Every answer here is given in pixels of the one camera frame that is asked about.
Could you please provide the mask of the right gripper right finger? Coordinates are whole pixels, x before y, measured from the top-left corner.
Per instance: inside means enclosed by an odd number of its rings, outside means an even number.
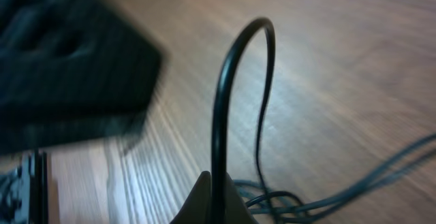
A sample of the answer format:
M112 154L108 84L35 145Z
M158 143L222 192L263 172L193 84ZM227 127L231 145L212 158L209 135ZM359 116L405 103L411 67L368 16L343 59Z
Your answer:
M240 197L234 181L225 175L225 224L257 224Z

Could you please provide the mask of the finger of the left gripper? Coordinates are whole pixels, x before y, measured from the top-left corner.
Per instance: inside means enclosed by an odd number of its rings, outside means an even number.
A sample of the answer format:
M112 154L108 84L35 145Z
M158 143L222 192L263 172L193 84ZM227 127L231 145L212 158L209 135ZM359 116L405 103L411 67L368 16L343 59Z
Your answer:
M163 64L104 0L1 0L1 153L139 133Z

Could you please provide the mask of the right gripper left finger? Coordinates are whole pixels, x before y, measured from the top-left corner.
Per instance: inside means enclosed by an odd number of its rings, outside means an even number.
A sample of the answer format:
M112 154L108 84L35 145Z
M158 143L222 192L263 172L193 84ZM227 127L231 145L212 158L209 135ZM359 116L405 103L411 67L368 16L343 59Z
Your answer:
M203 171L170 224L207 224L211 202L211 173Z

